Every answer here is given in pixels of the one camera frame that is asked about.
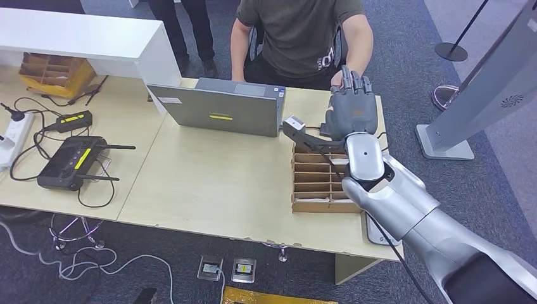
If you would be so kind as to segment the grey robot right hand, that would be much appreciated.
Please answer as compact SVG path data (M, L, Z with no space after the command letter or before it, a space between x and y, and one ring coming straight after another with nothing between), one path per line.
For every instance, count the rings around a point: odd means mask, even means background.
M348 134L375 134L378 126L375 94L370 79L360 76L346 65L341 67L341 84L331 87L329 109L320 135L340 141Z

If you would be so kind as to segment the person's left hand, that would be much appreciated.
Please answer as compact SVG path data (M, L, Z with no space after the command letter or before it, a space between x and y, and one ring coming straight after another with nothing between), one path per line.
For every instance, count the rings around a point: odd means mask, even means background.
M349 87L349 71L345 69L338 71L331 79L331 85L343 89Z

